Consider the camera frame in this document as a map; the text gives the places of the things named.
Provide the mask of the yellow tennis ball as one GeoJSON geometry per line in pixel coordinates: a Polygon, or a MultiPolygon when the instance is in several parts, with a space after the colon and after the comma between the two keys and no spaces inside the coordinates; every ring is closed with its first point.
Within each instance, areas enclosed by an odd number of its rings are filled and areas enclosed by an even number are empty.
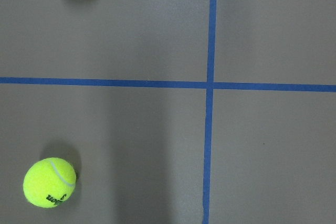
{"type": "Polygon", "coordinates": [[[76,180],[76,172],[66,160],[57,157],[42,159],[24,177],[24,196],[34,206],[54,208],[70,198],[76,180]]]}

